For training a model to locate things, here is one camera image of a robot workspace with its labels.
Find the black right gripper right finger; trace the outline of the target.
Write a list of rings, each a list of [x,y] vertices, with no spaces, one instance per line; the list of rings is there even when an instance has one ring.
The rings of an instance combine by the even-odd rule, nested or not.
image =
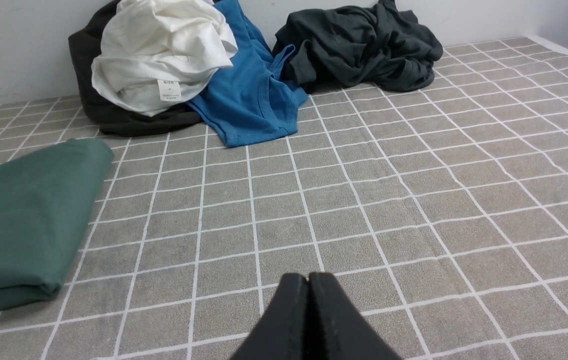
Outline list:
[[[400,360],[401,356],[362,317],[336,276],[313,272],[309,285],[328,359]]]

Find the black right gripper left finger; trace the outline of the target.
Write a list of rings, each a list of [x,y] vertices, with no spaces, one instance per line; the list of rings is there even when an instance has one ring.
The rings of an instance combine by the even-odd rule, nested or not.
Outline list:
[[[300,274],[284,274],[265,312],[232,360],[302,360],[308,284]]]

